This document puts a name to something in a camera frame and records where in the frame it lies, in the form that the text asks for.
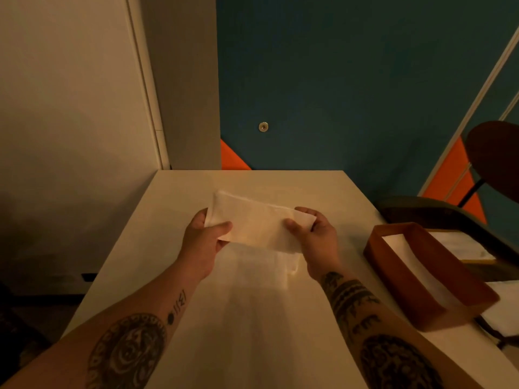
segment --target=white paper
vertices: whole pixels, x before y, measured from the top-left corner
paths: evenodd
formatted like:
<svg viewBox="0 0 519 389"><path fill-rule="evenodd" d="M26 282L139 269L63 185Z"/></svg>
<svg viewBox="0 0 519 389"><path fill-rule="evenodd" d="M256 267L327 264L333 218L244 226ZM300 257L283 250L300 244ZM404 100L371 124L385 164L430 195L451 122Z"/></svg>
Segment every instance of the white paper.
<svg viewBox="0 0 519 389"><path fill-rule="evenodd" d="M519 281L487 283L501 298L481 316L503 336L519 334Z"/></svg>
<svg viewBox="0 0 519 389"><path fill-rule="evenodd" d="M404 235L390 235L383 236L382 238L441 306L452 308L462 304L451 294L445 285L438 281L418 258L416 258Z"/></svg>
<svg viewBox="0 0 519 389"><path fill-rule="evenodd" d="M217 191L205 218L205 226L232 222L232 230L220 240L266 248L282 253L301 252L301 246L283 225L291 218L310 230L315 216L287 207L269 205Z"/></svg>
<svg viewBox="0 0 519 389"><path fill-rule="evenodd" d="M456 258L461 261L488 261L496 258L491 255L480 243L463 232L429 232Z"/></svg>

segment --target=left hand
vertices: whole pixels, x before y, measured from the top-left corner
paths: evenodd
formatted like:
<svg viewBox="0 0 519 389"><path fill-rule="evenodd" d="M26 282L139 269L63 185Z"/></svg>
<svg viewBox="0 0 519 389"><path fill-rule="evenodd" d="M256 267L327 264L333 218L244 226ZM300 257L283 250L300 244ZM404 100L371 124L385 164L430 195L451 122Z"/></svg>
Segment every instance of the left hand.
<svg viewBox="0 0 519 389"><path fill-rule="evenodd" d="M207 208L200 210L187 226L177 259L186 262L200 280L211 274L217 253L229 243L218 238L232 229L230 221L204 228L206 215Z"/></svg>

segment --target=finger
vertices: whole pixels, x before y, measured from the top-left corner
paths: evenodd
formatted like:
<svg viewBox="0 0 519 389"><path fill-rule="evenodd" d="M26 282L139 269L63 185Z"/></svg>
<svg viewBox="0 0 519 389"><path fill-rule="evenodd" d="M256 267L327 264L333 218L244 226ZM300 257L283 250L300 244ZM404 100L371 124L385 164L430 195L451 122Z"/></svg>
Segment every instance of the finger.
<svg viewBox="0 0 519 389"><path fill-rule="evenodd" d="M322 226L322 225L329 225L330 224L330 222L328 221L328 218L326 218L324 216L324 214L322 214L321 212L318 212L317 210L309 209L307 207L302 207L302 206L298 206L295 209L298 212L308 213L308 214L311 214L311 215L315 216L316 219L315 219L315 222L314 222L314 228L316 226Z"/></svg>
<svg viewBox="0 0 519 389"><path fill-rule="evenodd" d="M223 235L226 235L230 232L232 229L232 222L225 221L218 225L213 225L212 227L206 228L208 232L211 232L211 235L213 235L216 238L219 238Z"/></svg>
<svg viewBox="0 0 519 389"><path fill-rule="evenodd" d="M307 230L303 229L301 225L290 218L283 220L283 224L285 225L285 228L287 228L289 232L294 235L295 238L300 242L302 241L302 238L305 237L305 235L308 233Z"/></svg>
<svg viewBox="0 0 519 389"><path fill-rule="evenodd" d="M207 207L205 209L199 210L197 214L192 218L189 225L194 228L203 228L205 222L205 216L207 215Z"/></svg>
<svg viewBox="0 0 519 389"><path fill-rule="evenodd" d="M224 248L227 244L229 244L229 242L226 242L224 240L218 240L217 241L217 253L222 249Z"/></svg>

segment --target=forearm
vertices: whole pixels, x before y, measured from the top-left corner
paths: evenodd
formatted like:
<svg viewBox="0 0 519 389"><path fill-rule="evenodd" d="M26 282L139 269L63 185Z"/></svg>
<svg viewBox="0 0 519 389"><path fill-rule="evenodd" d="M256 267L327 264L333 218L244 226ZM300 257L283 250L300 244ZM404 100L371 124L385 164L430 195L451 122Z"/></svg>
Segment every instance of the forearm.
<svg viewBox="0 0 519 389"><path fill-rule="evenodd" d="M383 305L352 273L338 271L322 276L320 283L355 363L371 389L390 383L395 387L481 388Z"/></svg>
<svg viewBox="0 0 519 389"><path fill-rule="evenodd" d="M195 292L199 277L177 260L134 294L95 315L4 388L144 387Z"/></svg>

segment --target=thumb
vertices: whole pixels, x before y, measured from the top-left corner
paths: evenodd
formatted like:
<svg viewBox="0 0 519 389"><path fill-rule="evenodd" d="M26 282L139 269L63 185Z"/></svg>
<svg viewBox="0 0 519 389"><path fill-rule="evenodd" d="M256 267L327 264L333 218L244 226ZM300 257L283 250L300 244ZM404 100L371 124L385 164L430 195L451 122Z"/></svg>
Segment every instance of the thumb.
<svg viewBox="0 0 519 389"><path fill-rule="evenodd" d="M232 229L232 222L225 221L218 225L213 225L212 227L206 228L208 232L211 233L216 238L219 238L225 234L228 234L230 230Z"/></svg>
<svg viewBox="0 0 519 389"><path fill-rule="evenodd" d="M294 235L297 240L299 240L299 242L301 242L303 237L305 237L306 234L308 233L308 231L303 229L301 227L301 225L299 225L297 222L295 222L294 220L291 220L289 218L286 218L285 220L283 220L283 224L285 225L285 228L287 228L289 230L289 232L292 235Z"/></svg>

